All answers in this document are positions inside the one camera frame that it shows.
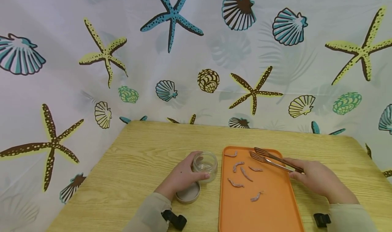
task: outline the shrimp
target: shrimp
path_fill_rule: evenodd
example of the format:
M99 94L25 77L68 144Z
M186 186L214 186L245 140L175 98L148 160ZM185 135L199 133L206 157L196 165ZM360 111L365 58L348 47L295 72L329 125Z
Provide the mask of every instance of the shrimp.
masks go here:
M261 169L261 168L253 168L253 167L249 167L249 168L255 172L262 172L263 171L263 169Z
M234 187L243 187L245 188L244 185L240 184L240 183L234 183L233 181L230 180L230 178L227 178L227 180L231 183L231 185L233 185Z
M226 156L228 156L228 157L236 157L236 156L237 156L237 151L234 152L234 155L229 155L229 154L224 154L224 155L226 155Z
M262 193L264 193L264 191L258 192L258 193L257 193L257 196L251 198L250 201L251 201L251 202L257 201L257 200L260 198L260 195L261 195Z
M245 164L245 162L237 162L236 164L234 164L233 172L236 172L236 171L237 171L237 166L238 166L238 165L244 165L244 164Z
M243 167L241 167L241 172L242 172L242 174L245 176L245 178L247 178L249 181L252 181L252 182L253 182L253 180L251 180L250 177L248 177L248 175L246 175L245 169L244 169Z

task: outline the tongs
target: tongs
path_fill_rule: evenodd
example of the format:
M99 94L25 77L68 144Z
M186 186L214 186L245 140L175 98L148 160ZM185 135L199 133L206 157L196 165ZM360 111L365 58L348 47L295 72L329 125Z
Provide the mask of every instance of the tongs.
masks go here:
M283 164L285 164L285 165L288 165L289 167L294 168L296 172L304 173L304 170L303 170L302 168L297 167L297 166L294 166L294 165L292 165L292 164L286 162L285 160L280 159L279 157L276 157L275 155L271 154L270 152L268 152L268 151L265 150L265 149L260 149L260 148L258 148L258 147L254 147L253 149L254 149L255 152L256 152L257 154L259 154L259 155L263 155L263 156L265 156L265 157L274 159L274 160L276 160L276 161L278 161L278 162L281 162L281 163L283 163Z
M279 164L276 164L274 162L271 162L270 160L266 159L265 157L263 157L262 155L258 155L255 152L252 152L251 150L249 151L250 156L255 159L258 160L259 162L263 162L269 165L272 165L274 167L278 167L286 172L292 172L292 170L288 169L287 167L281 166Z

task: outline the orange tray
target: orange tray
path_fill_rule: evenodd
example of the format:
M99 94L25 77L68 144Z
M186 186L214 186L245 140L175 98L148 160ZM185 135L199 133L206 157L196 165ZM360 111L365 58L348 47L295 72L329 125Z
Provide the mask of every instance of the orange tray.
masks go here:
M248 152L252 149L229 146L222 153L219 232L304 232L288 173L252 159ZM237 157L224 155L232 155L235 151ZM278 151L268 151L282 158ZM237 172L234 173L233 166L237 162L245 164L238 165ZM241 166L253 182L245 178ZM264 171L255 172L249 166L262 168ZM233 187L227 178L245 187ZM255 197L259 191L264 191L264 194L260 195L258 201L251 202L250 198Z

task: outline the person's hand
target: person's hand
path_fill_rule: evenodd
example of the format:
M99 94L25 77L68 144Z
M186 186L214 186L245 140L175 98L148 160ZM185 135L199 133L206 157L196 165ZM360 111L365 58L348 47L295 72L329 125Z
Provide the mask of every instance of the person's hand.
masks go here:
M303 161L284 158L287 162L304 170L289 173L290 178L300 181L311 191L325 196L330 204L359 204L356 196L351 192L325 165L315 161Z
M154 192L171 201L178 191L185 190L196 181L209 179L210 175L206 172L192 172L193 158L198 153L200 151L194 151L179 162Z

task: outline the person's left hand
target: person's left hand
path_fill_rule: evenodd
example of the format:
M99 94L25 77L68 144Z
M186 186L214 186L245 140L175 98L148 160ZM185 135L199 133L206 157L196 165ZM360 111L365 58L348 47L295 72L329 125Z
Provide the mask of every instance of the person's left hand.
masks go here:
M192 172L193 158L198 153L200 151L191 152L179 162L154 192L162 194L171 201L178 191L185 190L196 181L209 179L210 175L206 172Z

